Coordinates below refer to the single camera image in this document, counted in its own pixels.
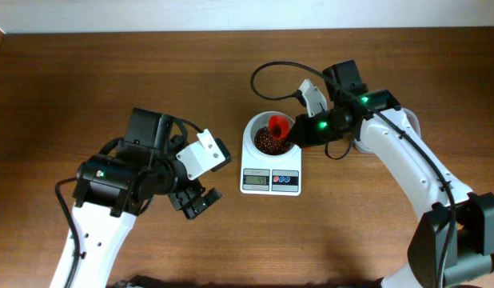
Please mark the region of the clear plastic container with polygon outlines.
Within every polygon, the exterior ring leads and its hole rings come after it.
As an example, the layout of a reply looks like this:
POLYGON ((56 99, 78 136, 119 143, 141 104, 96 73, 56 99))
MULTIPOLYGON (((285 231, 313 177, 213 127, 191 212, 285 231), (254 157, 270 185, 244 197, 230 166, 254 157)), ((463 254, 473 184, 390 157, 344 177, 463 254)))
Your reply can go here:
MULTIPOLYGON (((418 135, 419 138, 421 138, 421 129, 420 129, 420 123, 418 120, 418 117, 409 109, 407 108, 402 108, 402 110, 405 112, 406 117, 408 119, 408 122, 412 129, 415 131, 415 133, 418 135)), ((362 154, 374 154, 372 150, 370 150, 362 141, 360 140, 354 140, 354 146, 356 150, 358 150, 362 154)))

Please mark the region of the orange plastic measuring scoop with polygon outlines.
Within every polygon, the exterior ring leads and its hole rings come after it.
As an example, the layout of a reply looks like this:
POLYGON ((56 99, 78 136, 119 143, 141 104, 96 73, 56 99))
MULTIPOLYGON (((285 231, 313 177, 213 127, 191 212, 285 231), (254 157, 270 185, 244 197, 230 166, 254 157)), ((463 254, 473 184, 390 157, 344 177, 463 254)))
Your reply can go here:
POLYGON ((289 150, 292 146, 308 150, 305 145, 304 128, 300 122, 290 126, 290 121, 283 115, 269 118, 269 135, 279 150, 289 150))

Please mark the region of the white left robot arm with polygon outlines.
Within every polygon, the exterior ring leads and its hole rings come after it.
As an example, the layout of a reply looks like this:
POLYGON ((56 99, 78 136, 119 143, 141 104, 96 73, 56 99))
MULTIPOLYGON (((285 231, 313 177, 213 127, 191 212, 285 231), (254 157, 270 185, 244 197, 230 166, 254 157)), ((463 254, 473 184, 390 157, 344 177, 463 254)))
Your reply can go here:
POLYGON ((64 182, 56 184, 69 233, 52 287, 106 286, 118 251, 155 196, 167 196, 189 220, 221 198, 198 178, 227 165, 230 152, 208 130, 198 130, 197 141, 189 143, 192 125, 135 108, 125 136, 107 142, 79 166, 71 179, 76 184, 72 206, 62 197, 64 182))

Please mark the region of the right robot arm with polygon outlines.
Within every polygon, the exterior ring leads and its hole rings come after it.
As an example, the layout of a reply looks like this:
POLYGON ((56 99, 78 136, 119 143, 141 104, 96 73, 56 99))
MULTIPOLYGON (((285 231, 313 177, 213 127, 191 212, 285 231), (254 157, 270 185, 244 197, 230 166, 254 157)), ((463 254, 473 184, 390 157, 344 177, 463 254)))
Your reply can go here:
POLYGON ((454 287, 494 273, 494 194, 476 194, 426 146, 388 90, 369 90, 347 61, 318 73, 331 110, 297 116, 287 139, 301 148, 351 134, 387 167, 419 220, 408 262, 379 287, 454 287))

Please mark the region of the white digital kitchen scale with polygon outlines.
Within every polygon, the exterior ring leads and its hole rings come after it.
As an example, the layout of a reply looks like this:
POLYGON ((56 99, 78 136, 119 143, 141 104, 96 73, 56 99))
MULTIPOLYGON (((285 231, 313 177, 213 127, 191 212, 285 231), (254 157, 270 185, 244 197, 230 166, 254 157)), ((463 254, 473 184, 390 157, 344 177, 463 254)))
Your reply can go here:
POLYGON ((269 155, 256 148, 256 132, 268 119, 252 118, 244 131, 240 190, 244 194, 298 196, 301 189, 301 148, 291 146, 283 154, 269 155))

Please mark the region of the red beans in bowl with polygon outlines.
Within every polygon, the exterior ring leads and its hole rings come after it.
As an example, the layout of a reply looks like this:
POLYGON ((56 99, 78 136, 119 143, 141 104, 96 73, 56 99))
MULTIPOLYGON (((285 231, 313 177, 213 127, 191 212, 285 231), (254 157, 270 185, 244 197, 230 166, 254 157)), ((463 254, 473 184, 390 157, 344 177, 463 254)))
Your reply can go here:
POLYGON ((256 132, 254 145, 260 152, 267 155, 285 154, 293 147, 293 144, 287 142, 285 139, 274 139, 268 127, 263 127, 256 132))

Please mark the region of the white round bowl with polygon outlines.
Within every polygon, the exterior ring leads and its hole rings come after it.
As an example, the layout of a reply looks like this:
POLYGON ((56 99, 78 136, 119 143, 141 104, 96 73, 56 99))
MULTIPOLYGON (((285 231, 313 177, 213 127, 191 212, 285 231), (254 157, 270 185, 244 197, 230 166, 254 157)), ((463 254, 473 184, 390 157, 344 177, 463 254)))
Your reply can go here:
POLYGON ((257 115, 249 124, 244 141, 254 152, 263 156, 280 156, 295 147, 286 139, 294 124, 289 116, 269 111, 257 115))

